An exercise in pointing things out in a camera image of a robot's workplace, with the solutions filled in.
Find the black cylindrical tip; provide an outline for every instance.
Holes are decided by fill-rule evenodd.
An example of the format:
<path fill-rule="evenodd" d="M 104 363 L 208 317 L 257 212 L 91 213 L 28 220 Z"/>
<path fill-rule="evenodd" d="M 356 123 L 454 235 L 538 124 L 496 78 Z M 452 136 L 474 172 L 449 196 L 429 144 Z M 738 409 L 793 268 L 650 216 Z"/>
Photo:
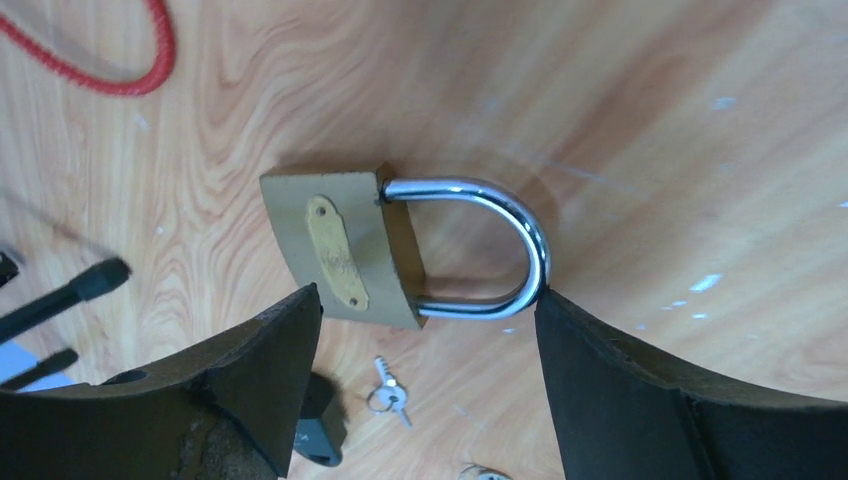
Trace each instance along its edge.
<path fill-rule="evenodd" d="M 120 287 L 131 273 L 129 265 L 123 260 L 110 258 L 77 275 L 68 282 L 68 286 L 87 302 Z"/>

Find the padlock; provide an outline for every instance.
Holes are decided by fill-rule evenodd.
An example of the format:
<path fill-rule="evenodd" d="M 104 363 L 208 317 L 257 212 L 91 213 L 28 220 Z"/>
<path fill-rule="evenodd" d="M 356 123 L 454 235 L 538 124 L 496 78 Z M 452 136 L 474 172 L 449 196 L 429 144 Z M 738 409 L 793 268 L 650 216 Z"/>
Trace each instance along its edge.
<path fill-rule="evenodd" d="M 468 178 L 395 178 L 383 164 L 327 173 L 320 167 L 278 168 L 260 179 L 265 208 L 298 285 L 316 283 L 332 318 L 421 328 L 428 317 L 498 320 L 532 305 L 547 286 L 551 259 L 530 209 L 489 183 Z M 472 202 L 518 231 L 529 259 L 527 277 L 491 300 L 424 295 L 424 266 L 405 202 Z"/>

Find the red cord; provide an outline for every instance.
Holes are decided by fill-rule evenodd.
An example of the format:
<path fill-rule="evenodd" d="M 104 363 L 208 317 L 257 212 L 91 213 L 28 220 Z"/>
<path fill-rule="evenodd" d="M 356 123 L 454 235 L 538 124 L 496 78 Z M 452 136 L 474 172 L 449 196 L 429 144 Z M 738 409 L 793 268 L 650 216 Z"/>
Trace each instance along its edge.
<path fill-rule="evenodd" d="M 174 28 L 168 16 L 165 0 L 144 0 L 144 3 L 150 12 L 156 31 L 156 60 L 150 71 L 143 77 L 129 82 L 104 80 L 80 70 L 37 44 L 3 14 L 0 14 L 0 31 L 7 34 L 36 61 L 83 88 L 106 95 L 135 97 L 150 93 L 165 83 L 174 69 L 177 56 Z"/>

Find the wooden surface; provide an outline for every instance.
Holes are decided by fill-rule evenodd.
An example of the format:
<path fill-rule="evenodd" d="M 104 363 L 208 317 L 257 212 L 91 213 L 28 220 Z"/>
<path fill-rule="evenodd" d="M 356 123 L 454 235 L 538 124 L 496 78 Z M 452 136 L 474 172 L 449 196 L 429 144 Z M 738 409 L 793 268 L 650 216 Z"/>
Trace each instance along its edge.
<path fill-rule="evenodd" d="M 0 309 L 109 252 L 135 270 L 20 339 L 41 355 L 73 345 L 75 379 L 291 292 L 258 177 L 332 151 L 500 183 L 542 219 L 553 286 L 600 318 L 737 378 L 848 400 L 844 2 L 169 3 L 177 69 L 141 99 L 81 91 L 0 42 L 0 242 L 26 259 Z M 141 2 L 0 5 L 94 72 L 151 61 Z M 411 214 L 434 288 L 522 275 L 497 219 Z M 409 387 L 411 431 L 363 406 L 376 355 Z M 452 479 L 468 461 L 562 475 L 529 313 L 423 332 L 327 321 L 316 364 L 345 388 L 345 461 L 297 461 L 291 478 Z"/>

